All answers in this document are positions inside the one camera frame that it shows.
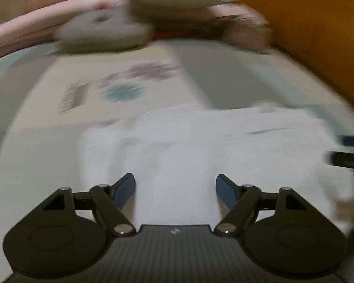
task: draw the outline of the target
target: white towel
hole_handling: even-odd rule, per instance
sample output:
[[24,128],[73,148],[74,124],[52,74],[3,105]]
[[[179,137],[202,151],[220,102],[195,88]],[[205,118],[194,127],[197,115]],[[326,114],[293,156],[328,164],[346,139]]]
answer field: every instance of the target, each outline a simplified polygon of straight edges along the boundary
[[[324,122],[304,110],[183,105],[90,128],[80,147],[86,190],[134,174],[137,228],[213,228],[223,217],[215,193],[218,174],[264,192],[289,186],[345,234],[354,226],[354,172],[326,164],[328,151],[341,147]],[[351,205],[345,218],[339,205]],[[269,215],[260,212],[259,219]]]

